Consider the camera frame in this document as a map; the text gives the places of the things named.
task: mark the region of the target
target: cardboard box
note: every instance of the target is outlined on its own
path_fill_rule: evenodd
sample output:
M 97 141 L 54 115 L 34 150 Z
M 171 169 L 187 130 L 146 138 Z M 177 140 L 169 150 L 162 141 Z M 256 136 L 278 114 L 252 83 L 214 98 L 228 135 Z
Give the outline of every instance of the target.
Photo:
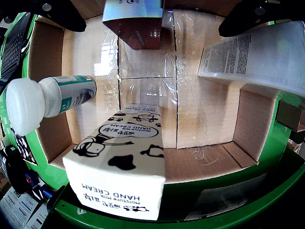
M 159 106 L 129 104 L 62 159 L 83 205 L 158 219 L 165 183 L 160 122 Z
M 139 79 L 117 78 L 124 70 L 117 65 L 117 38 L 102 24 L 101 17 L 87 20 L 84 33 L 40 21 L 35 23 L 29 53 L 28 76 L 31 79 L 39 81 L 48 76 L 85 74 L 94 77 L 97 83 L 93 100 L 65 114 L 43 119 L 36 130 L 49 164 L 64 169 L 62 157 L 117 113 L 120 101 L 121 106 L 130 102 L 155 104 L 159 101 L 161 112 L 163 110 L 161 115 L 167 120 L 161 123 L 162 135 L 168 131 L 168 137 L 163 141 L 167 141 L 167 147 L 177 144 L 180 148 L 164 149 L 166 184 L 210 179 L 258 164 L 278 91 L 198 77 L 202 50 L 221 40 L 218 26 L 223 18 L 174 10 L 173 20 L 177 71 L 175 77 L 168 80 L 176 85 L 176 97 L 170 95 L 170 87 L 163 85 L 168 77 L 147 79 L 148 74 L 143 71 Z M 149 59 L 148 55 L 146 59 L 136 61 L 138 65 L 156 62 L 159 71 L 161 62 L 154 59 Z M 150 85 L 154 86 L 150 90 L 152 95 L 141 93 L 147 92 Z
M 284 101 L 279 102 L 275 119 L 295 132 L 305 130 L 305 110 Z
M 162 16 L 161 0 L 107 0 L 103 23 L 132 49 L 158 49 Z
M 8 180 L 6 179 L 2 168 L 0 168 L 0 190 L 2 190 L 6 186 L 7 183 L 8 183 Z

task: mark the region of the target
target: white product box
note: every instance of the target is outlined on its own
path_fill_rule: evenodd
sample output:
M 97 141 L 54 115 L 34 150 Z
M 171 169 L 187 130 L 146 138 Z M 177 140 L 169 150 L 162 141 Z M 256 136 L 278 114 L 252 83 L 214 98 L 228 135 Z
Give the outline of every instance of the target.
M 129 104 L 63 158 L 83 205 L 158 219 L 165 183 L 160 118 L 159 106 Z
M 304 23 L 269 25 L 207 46 L 198 75 L 260 84 L 305 96 Z

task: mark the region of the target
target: cardboard wall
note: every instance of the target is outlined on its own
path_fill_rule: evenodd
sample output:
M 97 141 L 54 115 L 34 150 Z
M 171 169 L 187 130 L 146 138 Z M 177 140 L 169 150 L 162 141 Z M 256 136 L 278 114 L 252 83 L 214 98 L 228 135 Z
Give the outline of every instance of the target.
M 91 101 L 66 112 L 75 144 L 120 110 L 117 36 L 103 25 L 101 16 L 86 23 L 85 32 L 65 30 L 62 44 L 62 75 L 91 76 L 98 88 Z
M 174 10 L 178 57 L 177 148 L 230 142 L 233 139 L 240 85 L 222 85 L 197 76 L 204 46 L 220 41 L 224 18 Z
M 255 161 L 267 139 L 275 109 L 275 99 L 241 90 L 233 140 Z
M 61 28 L 39 21 L 35 23 L 29 47 L 29 78 L 39 82 L 49 76 L 61 75 L 63 34 Z M 36 133 L 49 163 L 72 143 L 65 113 L 44 118 Z
M 159 105 L 163 147 L 176 148 L 177 90 L 173 12 L 164 11 L 158 50 L 133 50 L 119 39 L 120 102 Z

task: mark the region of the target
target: sticker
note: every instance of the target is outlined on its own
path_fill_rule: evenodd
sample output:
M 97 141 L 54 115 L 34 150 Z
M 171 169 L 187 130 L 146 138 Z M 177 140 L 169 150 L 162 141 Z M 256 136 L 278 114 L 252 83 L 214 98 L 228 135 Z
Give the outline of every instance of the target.
M 138 137 L 147 138 L 158 135 L 159 131 L 150 126 L 133 123 L 113 123 L 100 127 L 99 132 L 108 137 Z
M 72 101 L 72 97 L 63 99 L 61 101 L 61 110 L 59 111 L 59 113 L 67 111 L 71 106 L 71 101 Z
M 21 153 L 23 160 L 30 162 L 33 165 L 37 165 L 37 161 L 34 158 L 34 155 L 31 151 L 31 148 L 29 146 L 29 143 L 28 143 L 26 137 L 18 135 L 11 126 L 10 126 L 10 129 L 14 135 L 14 138 L 17 143 L 17 147 L 19 149 L 19 152 Z

